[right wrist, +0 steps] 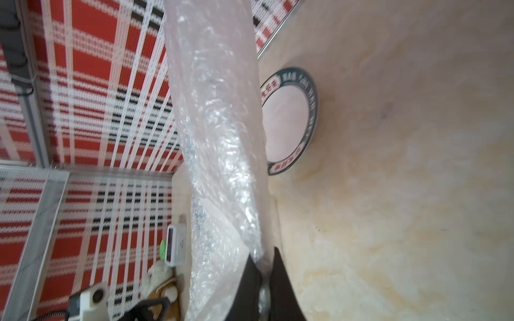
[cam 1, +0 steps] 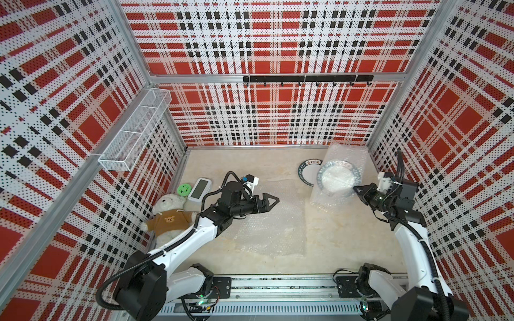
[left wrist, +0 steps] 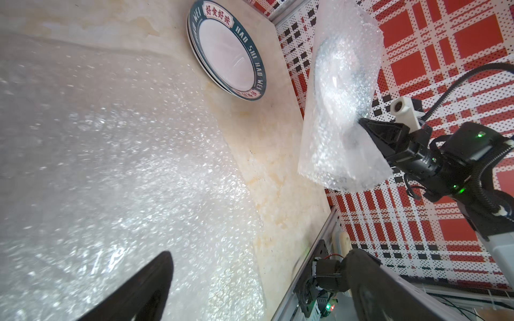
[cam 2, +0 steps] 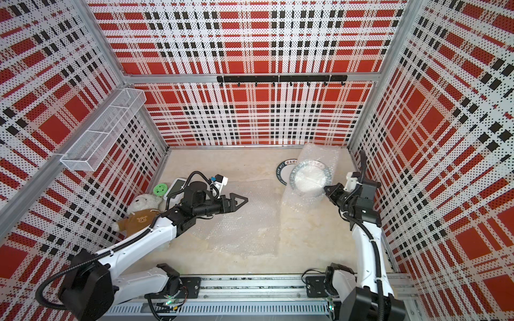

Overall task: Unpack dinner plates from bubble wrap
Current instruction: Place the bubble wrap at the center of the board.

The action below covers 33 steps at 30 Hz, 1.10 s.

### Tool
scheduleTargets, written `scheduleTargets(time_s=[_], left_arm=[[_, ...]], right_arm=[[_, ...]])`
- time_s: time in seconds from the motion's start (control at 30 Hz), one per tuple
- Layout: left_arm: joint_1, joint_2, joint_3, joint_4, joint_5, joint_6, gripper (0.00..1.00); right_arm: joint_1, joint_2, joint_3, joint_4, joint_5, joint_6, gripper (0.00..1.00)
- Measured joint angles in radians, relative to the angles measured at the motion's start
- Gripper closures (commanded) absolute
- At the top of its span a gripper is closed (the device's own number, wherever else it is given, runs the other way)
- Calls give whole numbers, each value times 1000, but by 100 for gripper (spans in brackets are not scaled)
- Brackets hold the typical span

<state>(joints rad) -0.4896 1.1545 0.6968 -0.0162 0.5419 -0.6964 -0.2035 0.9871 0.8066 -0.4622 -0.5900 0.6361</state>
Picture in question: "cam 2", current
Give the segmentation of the grey rimmed plate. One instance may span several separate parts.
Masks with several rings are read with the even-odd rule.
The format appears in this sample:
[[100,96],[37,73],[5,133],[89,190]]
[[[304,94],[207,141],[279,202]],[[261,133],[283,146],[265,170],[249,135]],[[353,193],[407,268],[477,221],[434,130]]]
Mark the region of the grey rimmed plate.
[[290,174],[297,164],[297,159],[287,159],[281,162],[276,168],[277,179],[283,184],[288,185]]
[[307,159],[297,163],[290,174],[290,188],[298,195],[318,197],[324,187],[332,182],[330,168],[321,161]]

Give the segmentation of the bubble wrap of orange plate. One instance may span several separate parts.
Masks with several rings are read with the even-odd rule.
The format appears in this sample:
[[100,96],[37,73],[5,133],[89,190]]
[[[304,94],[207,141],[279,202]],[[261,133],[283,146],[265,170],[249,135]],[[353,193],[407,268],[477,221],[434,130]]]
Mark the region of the bubble wrap of orange plate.
[[284,187],[265,179],[229,182],[224,194],[235,193],[248,203],[234,213],[199,220],[190,231],[211,250],[248,256],[274,256],[281,240],[281,199]]

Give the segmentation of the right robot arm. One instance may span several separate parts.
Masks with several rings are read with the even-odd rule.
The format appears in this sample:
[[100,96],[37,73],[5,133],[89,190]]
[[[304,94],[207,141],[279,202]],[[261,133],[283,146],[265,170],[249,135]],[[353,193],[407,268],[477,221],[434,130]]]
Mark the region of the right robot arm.
[[325,289],[339,298],[335,320],[404,320],[406,307],[395,298],[381,250],[381,219],[373,208],[380,184],[351,174],[347,183],[324,187],[325,195],[349,223],[357,249],[357,271],[333,263]]

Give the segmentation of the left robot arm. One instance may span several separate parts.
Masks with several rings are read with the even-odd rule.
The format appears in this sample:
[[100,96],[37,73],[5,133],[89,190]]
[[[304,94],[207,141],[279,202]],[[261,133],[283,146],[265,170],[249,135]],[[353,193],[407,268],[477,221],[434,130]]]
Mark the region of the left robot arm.
[[98,320],[112,306],[144,296],[184,295],[177,270],[161,263],[145,272],[125,274],[135,262],[184,234],[198,219],[234,213],[248,198],[231,193],[221,195],[206,183],[194,181],[185,186],[182,200],[153,218],[148,227],[95,254],[83,250],[71,266],[43,281],[35,299],[43,307],[68,310],[77,320]]

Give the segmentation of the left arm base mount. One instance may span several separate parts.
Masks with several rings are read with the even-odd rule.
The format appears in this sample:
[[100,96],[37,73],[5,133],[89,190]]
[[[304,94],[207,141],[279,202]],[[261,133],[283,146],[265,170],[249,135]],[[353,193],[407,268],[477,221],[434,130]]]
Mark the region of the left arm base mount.
[[198,298],[202,279],[200,277],[181,277],[179,278],[178,288],[173,293],[172,298],[177,299],[196,299]]

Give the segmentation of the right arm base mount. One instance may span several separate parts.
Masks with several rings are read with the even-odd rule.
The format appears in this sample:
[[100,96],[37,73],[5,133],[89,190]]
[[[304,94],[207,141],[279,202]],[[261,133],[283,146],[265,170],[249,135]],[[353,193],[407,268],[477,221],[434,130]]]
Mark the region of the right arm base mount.
[[308,298],[327,298],[329,294],[325,290],[325,276],[310,274],[305,277]]

